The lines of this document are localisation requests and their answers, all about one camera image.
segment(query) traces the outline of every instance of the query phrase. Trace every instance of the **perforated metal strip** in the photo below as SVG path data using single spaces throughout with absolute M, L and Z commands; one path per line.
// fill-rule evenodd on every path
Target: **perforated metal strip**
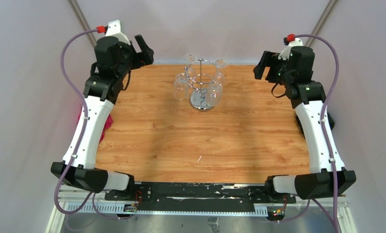
M 80 202 L 70 202 L 67 210 L 72 211 L 80 206 Z M 138 210 L 124 211 L 125 204 L 122 203 L 98 203 L 97 210 L 103 214 L 133 214 L 133 215 L 190 215 L 190 216 L 254 216 L 254 217 L 267 217 L 266 206 L 255 206 L 254 212 L 208 212 L 208 211 L 145 211 Z M 94 213 L 94 209 L 91 203 L 85 204 L 85 206 L 79 211 L 80 213 Z

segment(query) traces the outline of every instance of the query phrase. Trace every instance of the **pink fabric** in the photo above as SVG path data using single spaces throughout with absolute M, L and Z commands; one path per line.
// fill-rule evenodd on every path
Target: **pink fabric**
M 103 127 L 103 131 L 102 131 L 102 135 L 100 137 L 100 140 L 99 140 L 99 143 L 103 140 L 104 138 L 104 131 L 108 128 L 110 128 L 113 124 L 113 118 L 112 116 L 109 114 L 109 116 L 107 117 L 107 120 L 106 120 L 106 123 L 104 124 L 104 127 Z

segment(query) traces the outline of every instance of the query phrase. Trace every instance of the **white wall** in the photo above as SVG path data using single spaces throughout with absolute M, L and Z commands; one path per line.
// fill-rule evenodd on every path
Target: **white wall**
M 59 68 L 64 43 L 81 32 L 66 1 L 0 0 L 0 232 L 42 233 L 80 101 Z M 83 38 L 67 53 L 80 88 L 94 54 Z
M 338 151 L 357 175 L 347 194 L 358 232 L 386 232 L 386 0 L 339 1 L 320 36 L 340 59 L 329 112 Z M 312 48 L 314 78 L 328 90 L 333 56 L 319 41 Z
M 134 40 L 142 34 L 155 63 L 183 63 L 186 54 L 257 64 L 281 51 L 290 33 L 310 33 L 328 0 L 78 0 L 90 26 L 119 19 Z

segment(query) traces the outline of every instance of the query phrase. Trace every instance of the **wooden tabletop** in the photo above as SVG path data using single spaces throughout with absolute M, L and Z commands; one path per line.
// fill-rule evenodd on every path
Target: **wooden tabletop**
M 290 101 L 274 98 L 271 83 L 255 80 L 254 66 L 222 69 L 222 101 L 208 112 L 173 98 L 175 75 L 183 67 L 132 71 L 112 110 L 114 123 L 99 145 L 96 167 L 152 182 L 264 183 L 269 175 L 309 172 Z

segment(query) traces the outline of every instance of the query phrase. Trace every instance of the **robotic arm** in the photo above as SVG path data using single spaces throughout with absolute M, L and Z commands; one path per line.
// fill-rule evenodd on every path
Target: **robotic arm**
M 88 107 L 88 118 L 83 138 L 75 160 L 63 182 L 67 185 L 99 193 L 102 190 L 119 190 L 123 196 L 134 193 L 134 177 L 128 174 L 95 168 L 96 151 L 105 122 L 116 104 L 122 90 L 126 90 L 133 69 L 153 63 L 153 50 L 147 46 L 141 35 L 135 36 L 141 52 L 136 52 L 132 42 L 121 32 L 120 21 L 110 22 L 105 27 L 105 37 L 99 39 L 95 46 L 96 62 L 92 64 L 90 78 L 85 83 L 84 96 Z M 123 80 L 129 75 L 126 87 Z M 54 162 L 51 172 L 61 177 L 73 147 L 82 131 L 84 109 L 72 142 L 62 162 Z
M 329 150 L 322 132 L 320 112 L 326 98 L 321 83 L 313 81 L 314 52 L 304 47 L 300 39 L 287 41 L 281 53 L 265 51 L 254 68 L 255 79 L 262 78 L 264 69 L 269 67 L 266 80 L 284 85 L 285 95 L 295 109 L 297 121 L 306 138 L 310 158 L 310 174 L 270 176 L 265 182 L 268 195 L 283 196 L 283 193 L 298 195 L 301 199 L 327 198 L 333 196 L 333 176 Z M 325 111 L 325 123 L 334 151 L 338 177 L 338 195 L 341 195 L 355 181 L 354 171 L 347 171 L 331 134 L 329 116 Z

